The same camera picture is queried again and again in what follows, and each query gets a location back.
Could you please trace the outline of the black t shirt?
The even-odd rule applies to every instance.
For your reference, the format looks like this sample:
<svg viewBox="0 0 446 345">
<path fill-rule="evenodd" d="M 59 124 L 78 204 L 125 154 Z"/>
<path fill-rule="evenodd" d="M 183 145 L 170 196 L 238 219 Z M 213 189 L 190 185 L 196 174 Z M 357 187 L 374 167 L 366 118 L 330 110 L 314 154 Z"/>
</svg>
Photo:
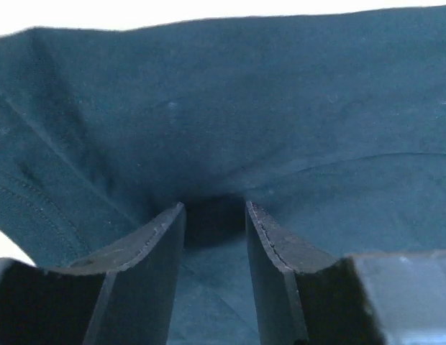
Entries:
<svg viewBox="0 0 446 345">
<path fill-rule="evenodd" d="M 446 249 L 446 6 L 0 38 L 0 230 L 67 265 L 187 210 L 169 344 L 257 344 L 245 202 Z"/>
</svg>

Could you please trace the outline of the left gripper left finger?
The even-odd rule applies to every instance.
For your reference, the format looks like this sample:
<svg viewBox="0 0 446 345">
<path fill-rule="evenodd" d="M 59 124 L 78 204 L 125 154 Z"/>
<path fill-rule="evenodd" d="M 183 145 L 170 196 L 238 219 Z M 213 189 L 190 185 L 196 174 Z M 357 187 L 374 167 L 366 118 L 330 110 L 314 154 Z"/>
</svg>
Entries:
<svg viewBox="0 0 446 345">
<path fill-rule="evenodd" d="M 179 203 L 70 267 L 0 258 L 0 344 L 165 344 L 185 225 Z"/>
</svg>

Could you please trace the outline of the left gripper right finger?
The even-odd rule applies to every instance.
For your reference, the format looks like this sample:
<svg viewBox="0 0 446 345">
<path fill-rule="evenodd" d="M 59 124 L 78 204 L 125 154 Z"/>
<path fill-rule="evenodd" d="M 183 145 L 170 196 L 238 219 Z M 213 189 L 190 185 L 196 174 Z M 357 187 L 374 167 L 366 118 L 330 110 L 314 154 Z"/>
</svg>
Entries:
<svg viewBox="0 0 446 345">
<path fill-rule="evenodd" d="M 446 250 L 339 259 L 245 205 L 262 344 L 446 344 Z"/>
</svg>

